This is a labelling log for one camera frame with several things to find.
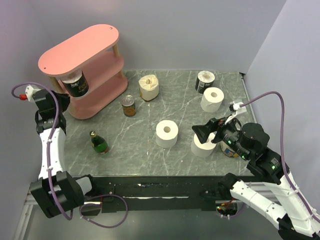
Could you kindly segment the white paper roll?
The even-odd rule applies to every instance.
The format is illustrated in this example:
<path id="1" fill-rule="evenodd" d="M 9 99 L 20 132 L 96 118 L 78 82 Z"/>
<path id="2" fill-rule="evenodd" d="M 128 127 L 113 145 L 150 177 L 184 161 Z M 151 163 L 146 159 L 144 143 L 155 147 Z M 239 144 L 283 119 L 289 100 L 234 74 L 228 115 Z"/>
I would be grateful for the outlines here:
<path id="1" fill-rule="evenodd" d="M 214 113 L 219 110 L 223 100 L 224 93 L 221 89 L 217 87 L 209 87 L 202 95 L 200 106 L 203 111 L 207 113 Z"/>
<path id="2" fill-rule="evenodd" d="M 193 140 L 191 143 L 191 151 L 194 155 L 200 158 L 206 158 L 211 155 L 213 150 L 216 147 L 216 143 L 212 143 L 212 140 L 215 138 L 215 134 L 210 133 L 207 141 L 205 143 L 200 143 L 196 134 L 193 136 Z"/>
<path id="3" fill-rule="evenodd" d="M 156 126 L 156 143 L 162 148 L 173 147 L 178 139 L 179 128 L 172 120 L 162 120 Z"/>

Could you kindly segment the black paper roll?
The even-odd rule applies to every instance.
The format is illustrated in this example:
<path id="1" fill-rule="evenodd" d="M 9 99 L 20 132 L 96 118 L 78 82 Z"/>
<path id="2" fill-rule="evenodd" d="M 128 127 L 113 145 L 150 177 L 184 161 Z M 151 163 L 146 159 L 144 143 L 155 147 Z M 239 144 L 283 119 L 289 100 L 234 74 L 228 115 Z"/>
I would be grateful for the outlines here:
<path id="1" fill-rule="evenodd" d="M 62 76 L 60 80 L 72 97 L 82 97 L 89 91 L 89 84 L 81 69 Z"/>

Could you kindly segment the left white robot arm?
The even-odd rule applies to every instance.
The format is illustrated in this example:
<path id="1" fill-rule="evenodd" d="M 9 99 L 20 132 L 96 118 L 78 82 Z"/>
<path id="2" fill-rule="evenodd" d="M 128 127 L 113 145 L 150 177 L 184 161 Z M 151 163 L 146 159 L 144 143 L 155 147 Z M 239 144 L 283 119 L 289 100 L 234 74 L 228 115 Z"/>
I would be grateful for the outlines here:
<path id="1" fill-rule="evenodd" d="M 65 169 L 67 122 L 63 115 L 70 104 L 68 94 L 56 93 L 40 85 L 27 85 L 25 95 L 35 103 L 36 132 L 42 144 L 42 161 L 38 180 L 30 184 L 30 192 L 47 218 L 73 217 L 73 210 L 94 201 L 99 188 L 92 177 L 72 177 Z"/>

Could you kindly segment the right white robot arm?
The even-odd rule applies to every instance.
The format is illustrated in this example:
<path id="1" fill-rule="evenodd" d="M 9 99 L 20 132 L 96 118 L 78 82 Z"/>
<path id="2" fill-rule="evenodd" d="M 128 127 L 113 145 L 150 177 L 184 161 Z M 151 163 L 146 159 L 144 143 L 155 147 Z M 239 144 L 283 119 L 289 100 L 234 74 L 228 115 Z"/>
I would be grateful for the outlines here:
<path id="1" fill-rule="evenodd" d="M 212 118 L 204 125 L 194 125 L 192 130 L 204 144 L 212 133 L 212 143 L 224 142 L 243 160 L 247 169 L 276 197 L 273 202 L 239 179 L 227 173 L 218 182 L 218 193 L 223 199 L 234 198 L 264 216 L 278 230 L 283 240 L 318 240 L 320 224 L 315 220 L 316 210 L 308 211 L 294 183 L 289 167 L 281 156 L 268 148 L 270 137 L 258 123 L 249 122 L 237 128 L 237 118 Z"/>

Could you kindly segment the pink three-tier shelf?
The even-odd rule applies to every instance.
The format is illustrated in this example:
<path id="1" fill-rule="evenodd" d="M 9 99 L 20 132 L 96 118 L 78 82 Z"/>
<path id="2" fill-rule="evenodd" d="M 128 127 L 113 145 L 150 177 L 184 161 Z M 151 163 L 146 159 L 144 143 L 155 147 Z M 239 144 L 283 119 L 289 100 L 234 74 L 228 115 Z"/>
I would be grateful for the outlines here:
<path id="1" fill-rule="evenodd" d="M 89 119 L 121 95 L 128 87 L 123 74 L 124 58 L 118 49 L 120 34 L 108 24 L 92 25 L 44 52 L 38 68 L 59 93 L 69 93 L 63 77 L 76 71 L 84 76 L 88 91 L 71 96 L 69 113 Z"/>

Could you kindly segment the printed wrapped paper roll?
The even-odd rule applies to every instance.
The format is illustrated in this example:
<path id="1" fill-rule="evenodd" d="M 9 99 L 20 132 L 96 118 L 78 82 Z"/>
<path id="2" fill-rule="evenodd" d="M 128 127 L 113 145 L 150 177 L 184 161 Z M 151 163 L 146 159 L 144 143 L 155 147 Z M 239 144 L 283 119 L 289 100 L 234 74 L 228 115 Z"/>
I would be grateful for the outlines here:
<path id="1" fill-rule="evenodd" d="M 226 155 L 229 158 L 237 158 L 239 155 L 233 151 L 225 142 L 220 142 L 220 149 L 224 155 Z"/>

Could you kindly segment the beige wrapped paper roll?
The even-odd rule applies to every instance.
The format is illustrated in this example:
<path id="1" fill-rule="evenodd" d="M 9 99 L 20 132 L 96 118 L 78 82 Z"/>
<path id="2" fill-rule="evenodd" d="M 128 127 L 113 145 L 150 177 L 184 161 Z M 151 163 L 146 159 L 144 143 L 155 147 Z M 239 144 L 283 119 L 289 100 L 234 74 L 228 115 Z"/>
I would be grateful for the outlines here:
<path id="1" fill-rule="evenodd" d="M 140 97 L 146 101 L 152 101 L 159 94 L 159 80 L 154 74 L 143 76 L 139 81 Z"/>

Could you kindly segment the food tin can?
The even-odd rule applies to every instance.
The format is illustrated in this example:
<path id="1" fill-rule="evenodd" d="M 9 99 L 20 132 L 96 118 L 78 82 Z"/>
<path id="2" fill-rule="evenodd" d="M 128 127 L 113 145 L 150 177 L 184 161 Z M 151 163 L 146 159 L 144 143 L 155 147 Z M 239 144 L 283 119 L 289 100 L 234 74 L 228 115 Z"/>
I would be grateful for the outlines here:
<path id="1" fill-rule="evenodd" d="M 123 113 L 127 117 L 132 117 L 136 114 L 135 98 L 132 95 L 126 95 L 121 100 Z"/>

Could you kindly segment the green glass bottle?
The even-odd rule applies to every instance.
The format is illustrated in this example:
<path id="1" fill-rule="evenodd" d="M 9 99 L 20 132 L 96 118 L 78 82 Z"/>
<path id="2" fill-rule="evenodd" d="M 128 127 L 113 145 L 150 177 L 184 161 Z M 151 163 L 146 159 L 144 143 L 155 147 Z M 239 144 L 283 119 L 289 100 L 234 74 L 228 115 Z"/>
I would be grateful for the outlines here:
<path id="1" fill-rule="evenodd" d="M 98 135 L 94 130 L 89 132 L 93 149 L 99 154 L 106 154 L 109 151 L 109 146 L 106 140 Z"/>

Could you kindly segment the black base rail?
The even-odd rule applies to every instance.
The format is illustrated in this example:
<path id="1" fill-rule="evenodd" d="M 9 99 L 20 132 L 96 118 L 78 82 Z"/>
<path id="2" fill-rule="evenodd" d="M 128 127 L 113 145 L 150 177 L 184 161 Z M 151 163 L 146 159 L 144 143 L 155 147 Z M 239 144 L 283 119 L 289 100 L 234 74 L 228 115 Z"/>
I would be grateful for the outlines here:
<path id="1" fill-rule="evenodd" d="M 93 203 L 102 213 L 118 211 L 215 211 L 231 200 L 220 176 L 96 176 Z"/>

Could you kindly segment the aluminium frame rail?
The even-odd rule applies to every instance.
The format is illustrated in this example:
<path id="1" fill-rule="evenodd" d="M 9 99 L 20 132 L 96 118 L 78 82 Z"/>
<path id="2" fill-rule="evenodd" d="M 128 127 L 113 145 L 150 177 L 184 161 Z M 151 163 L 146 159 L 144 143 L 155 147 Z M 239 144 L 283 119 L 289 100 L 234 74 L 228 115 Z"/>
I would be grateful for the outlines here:
<path id="1" fill-rule="evenodd" d="M 37 202 L 35 198 L 32 196 L 29 191 L 26 195 L 26 199 L 24 201 L 24 206 L 22 209 L 22 213 L 20 219 L 18 221 L 18 225 L 13 236 L 13 240 L 23 240 L 27 231 L 27 227 L 31 218 L 31 214 L 34 206 L 37 206 Z"/>

